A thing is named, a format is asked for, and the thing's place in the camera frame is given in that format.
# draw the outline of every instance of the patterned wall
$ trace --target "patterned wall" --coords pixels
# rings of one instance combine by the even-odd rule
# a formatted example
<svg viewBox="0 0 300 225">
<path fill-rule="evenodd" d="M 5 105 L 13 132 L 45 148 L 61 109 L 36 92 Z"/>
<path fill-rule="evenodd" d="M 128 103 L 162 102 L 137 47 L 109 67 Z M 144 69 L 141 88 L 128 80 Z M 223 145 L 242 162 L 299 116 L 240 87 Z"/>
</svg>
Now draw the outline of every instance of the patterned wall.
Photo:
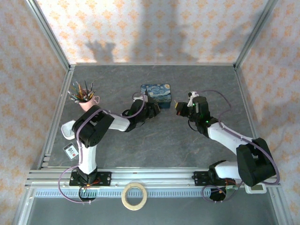
<svg viewBox="0 0 300 225">
<path fill-rule="evenodd" d="M 40 156 L 65 71 L 25 0 L 0 4 L 0 224 Z"/>
<path fill-rule="evenodd" d="M 270 144 L 300 224 L 300 2 L 280 0 L 242 65 L 258 131 Z"/>
<path fill-rule="evenodd" d="M 267 2 L 37 1 L 71 64 L 232 64 Z"/>
</svg>

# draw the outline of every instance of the floor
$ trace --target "floor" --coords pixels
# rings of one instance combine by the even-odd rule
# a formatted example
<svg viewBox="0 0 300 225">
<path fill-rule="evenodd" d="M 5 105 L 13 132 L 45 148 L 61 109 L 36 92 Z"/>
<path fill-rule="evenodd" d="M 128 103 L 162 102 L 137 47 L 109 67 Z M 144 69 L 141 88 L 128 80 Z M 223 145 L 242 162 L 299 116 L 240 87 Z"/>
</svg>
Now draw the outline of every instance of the floor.
<svg viewBox="0 0 300 225">
<path fill-rule="evenodd" d="M 128 199 L 138 203 L 139 198 Z M 120 198 L 102 198 L 91 205 L 63 198 L 35 198 L 28 225 L 277 225 L 269 193 L 249 195 L 240 189 L 235 197 L 214 204 L 202 198 L 148 198 L 138 211 L 126 209 Z"/>
<path fill-rule="evenodd" d="M 146 121 L 129 133 L 108 130 L 97 146 L 98 167 L 192 167 L 207 168 L 219 160 L 236 161 L 236 156 L 221 144 L 191 130 L 187 118 L 176 115 L 175 101 L 188 101 L 190 91 L 215 89 L 223 93 L 233 110 L 222 121 L 231 129 L 251 136 L 240 89 L 232 66 L 76 66 L 72 82 L 94 82 L 100 106 L 121 113 L 132 104 L 131 96 L 142 84 L 167 83 L 171 86 L 170 109 Z M 206 92 L 210 113 L 218 117 L 228 108 L 216 93 Z M 62 124 L 76 120 L 83 114 L 78 104 L 67 99 L 54 141 L 48 166 L 72 166 L 63 147 L 76 141 L 61 134 Z"/>
</svg>

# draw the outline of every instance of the tape roll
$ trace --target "tape roll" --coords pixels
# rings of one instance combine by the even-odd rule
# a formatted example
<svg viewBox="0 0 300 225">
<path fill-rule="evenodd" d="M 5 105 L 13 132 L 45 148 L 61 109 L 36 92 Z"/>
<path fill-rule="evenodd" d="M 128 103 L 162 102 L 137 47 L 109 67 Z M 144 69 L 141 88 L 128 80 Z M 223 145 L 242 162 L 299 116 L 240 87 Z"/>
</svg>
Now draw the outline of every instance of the tape roll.
<svg viewBox="0 0 300 225">
<path fill-rule="evenodd" d="M 132 188 L 138 188 L 142 191 L 142 201 L 140 203 L 138 203 L 137 205 L 131 205 L 127 201 L 127 197 L 126 197 L 127 192 Z M 139 183 L 130 183 L 124 188 L 123 193 L 122 193 L 122 203 L 127 209 L 133 210 L 133 211 L 140 210 L 145 205 L 146 201 L 147 201 L 147 191 L 143 185 L 141 185 Z"/>
</svg>

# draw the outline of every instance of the small label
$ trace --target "small label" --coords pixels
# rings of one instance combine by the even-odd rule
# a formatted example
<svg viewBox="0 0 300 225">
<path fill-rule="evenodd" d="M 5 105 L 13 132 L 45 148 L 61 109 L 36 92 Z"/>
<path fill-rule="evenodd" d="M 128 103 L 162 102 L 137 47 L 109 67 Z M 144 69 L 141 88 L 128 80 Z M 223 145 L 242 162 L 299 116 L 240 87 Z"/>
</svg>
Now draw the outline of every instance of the small label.
<svg viewBox="0 0 300 225">
<path fill-rule="evenodd" d="M 64 147 L 64 151 L 66 152 L 67 156 L 69 156 L 71 160 L 76 156 L 78 156 L 78 151 L 72 143 Z"/>
</svg>

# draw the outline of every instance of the pink cup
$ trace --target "pink cup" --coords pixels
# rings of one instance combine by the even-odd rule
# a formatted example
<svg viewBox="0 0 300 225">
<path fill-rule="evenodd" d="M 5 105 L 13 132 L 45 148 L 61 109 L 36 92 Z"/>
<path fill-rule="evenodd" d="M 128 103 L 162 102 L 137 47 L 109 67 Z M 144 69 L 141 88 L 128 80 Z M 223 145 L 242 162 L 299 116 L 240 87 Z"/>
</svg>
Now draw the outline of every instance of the pink cup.
<svg viewBox="0 0 300 225">
<path fill-rule="evenodd" d="M 93 105 L 97 105 L 100 102 L 100 97 L 99 96 L 94 96 L 92 99 L 88 102 L 80 102 L 79 105 L 81 108 L 86 112 L 88 111 Z"/>
</svg>

